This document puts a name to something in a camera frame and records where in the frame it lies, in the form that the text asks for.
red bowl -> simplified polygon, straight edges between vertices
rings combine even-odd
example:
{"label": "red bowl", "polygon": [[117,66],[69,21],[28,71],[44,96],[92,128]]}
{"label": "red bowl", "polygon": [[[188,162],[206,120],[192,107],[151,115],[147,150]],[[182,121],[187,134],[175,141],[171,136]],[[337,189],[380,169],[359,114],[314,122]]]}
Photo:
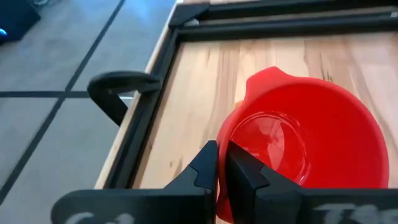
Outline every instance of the red bowl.
{"label": "red bowl", "polygon": [[217,215],[232,222],[225,185],[229,140],[302,187],[386,188],[386,144],[372,114],[350,92],[276,67],[247,80],[246,96],[218,136]]}

floor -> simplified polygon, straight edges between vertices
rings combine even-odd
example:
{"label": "floor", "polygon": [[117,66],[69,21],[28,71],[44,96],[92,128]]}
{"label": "floor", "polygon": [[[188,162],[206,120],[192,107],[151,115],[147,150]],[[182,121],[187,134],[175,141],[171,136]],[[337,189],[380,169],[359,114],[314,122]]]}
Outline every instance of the floor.
{"label": "floor", "polygon": [[59,0],[0,46],[1,223],[50,223],[58,198],[94,186],[118,127],[87,83],[143,71],[174,2]]}

black bracket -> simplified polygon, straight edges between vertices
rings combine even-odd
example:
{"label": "black bracket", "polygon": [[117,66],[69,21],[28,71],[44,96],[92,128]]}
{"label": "black bracket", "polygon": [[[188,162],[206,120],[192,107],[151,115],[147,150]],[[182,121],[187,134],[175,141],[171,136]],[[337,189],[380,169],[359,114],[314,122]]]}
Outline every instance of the black bracket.
{"label": "black bracket", "polygon": [[197,18],[210,7],[210,3],[179,4],[169,22],[170,28],[183,26],[186,22]]}
{"label": "black bracket", "polygon": [[226,184],[235,224],[397,223],[397,189],[305,189],[233,142]]}
{"label": "black bracket", "polygon": [[154,75],[142,72],[108,72],[90,80],[87,92],[90,98],[117,125],[121,125],[127,106],[119,98],[119,93],[137,90],[146,93],[162,88],[162,80]]}
{"label": "black bracket", "polygon": [[52,223],[214,223],[217,160],[217,143],[208,141],[164,189],[69,193],[53,206]]}

black plastic part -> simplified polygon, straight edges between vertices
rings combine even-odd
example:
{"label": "black plastic part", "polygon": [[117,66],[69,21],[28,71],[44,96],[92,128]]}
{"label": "black plastic part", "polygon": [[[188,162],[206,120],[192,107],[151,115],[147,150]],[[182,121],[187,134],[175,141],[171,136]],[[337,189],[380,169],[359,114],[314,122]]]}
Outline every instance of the black plastic part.
{"label": "black plastic part", "polygon": [[[181,11],[175,12],[174,21],[164,38],[160,52],[157,55],[150,76],[159,77],[162,84],[159,90],[154,90],[143,94],[137,104],[136,110],[131,122],[128,124],[126,133],[123,137],[121,147],[116,155],[104,185],[106,189],[124,189],[129,188],[136,177],[142,154],[146,148],[147,140],[152,129],[154,119],[159,109],[162,95],[170,75],[170,68],[174,63],[175,54],[180,44],[184,41],[204,41],[204,40],[231,40],[245,38],[261,38],[273,36],[289,35],[322,35],[322,34],[340,34],[345,32],[378,32],[386,30],[397,30],[396,13],[375,13],[356,16],[335,16],[318,19],[290,19],[285,21],[257,21],[257,22],[236,22],[226,21],[224,24],[199,24],[197,26],[182,26],[190,19],[196,18],[199,21],[203,19],[232,19],[246,16],[267,16],[275,14],[291,14],[298,12],[318,12],[331,11],[338,9],[354,9],[377,6],[395,6],[396,1],[380,0],[308,0],[308,1],[253,1],[245,3],[229,3],[210,5],[205,11],[204,8],[196,9],[196,13],[187,11],[186,14]],[[275,185],[271,180],[272,175],[266,179],[270,182],[267,190],[272,190]],[[290,187],[295,186],[289,182],[284,191],[290,192]],[[254,201],[256,205],[262,205],[262,195],[258,195],[266,190],[260,188],[256,190],[258,196]],[[285,194],[286,203],[292,203],[294,206],[301,201],[302,206],[306,201],[301,196],[297,196],[293,190],[292,193]],[[256,212],[256,217],[265,217],[266,213]]]}
{"label": "black plastic part", "polygon": [[210,7],[210,3],[197,4],[179,4],[173,13],[173,17],[169,22],[170,28],[181,27],[184,23],[197,18],[200,14],[206,12]]}
{"label": "black plastic part", "polygon": [[[165,43],[168,44],[162,45],[150,73],[151,76],[157,76],[163,80],[163,84],[167,83],[169,69],[178,49],[177,31],[166,35]],[[104,188],[125,189],[133,184],[164,90],[163,86],[159,91],[152,91],[140,97]]]}
{"label": "black plastic part", "polygon": [[383,12],[356,16],[186,26],[180,29],[178,35],[182,41],[205,41],[381,32],[397,29],[398,17]]}
{"label": "black plastic part", "polygon": [[212,4],[199,20],[234,19],[281,14],[339,11],[368,7],[396,6],[395,0],[271,0]]}
{"label": "black plastic part", "polygon": [[162,88],[161,79],[142,72],[108,72],[97,75],[90,80],[87,92],[91,99],[117,125],[121,125],[127,106],[118,93],[137,90],[146,93]]}
{"label": "black plastic part", "polygon": [[215,222],[217,157],[216,143],[208,142],[164,189],[72,192],[53,206],[52,223],[212,224]]}
{"label": "black plastic part", "polygon": [[234,223],[396,223],[397,189],[304,189],[233,142],[226,183]]}
{"label": "black plastic part", "polygon": [[26,0],[0,1],[0,28],[7,32],[0,35],[0,43],[21,40],[39,20],[39,14]]}

wooden board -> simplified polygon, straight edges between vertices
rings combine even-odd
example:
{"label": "wooden board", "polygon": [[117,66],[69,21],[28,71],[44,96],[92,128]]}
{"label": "wooden board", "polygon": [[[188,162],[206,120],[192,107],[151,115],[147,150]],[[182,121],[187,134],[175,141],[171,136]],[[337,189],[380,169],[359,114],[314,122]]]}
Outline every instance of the wooden board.
{"label": "wooden board", "polygon": [[[133,188],[162,188],[176,177],[207,140],[216,138],[235,102],[244,98],[247,78],[270,66],[328,80],[357,96],[382,129],[389,186],[398,187],[397,61],[398,33],[182,44]],[[103,186],[128,122],[122,124],[96,188]]]}

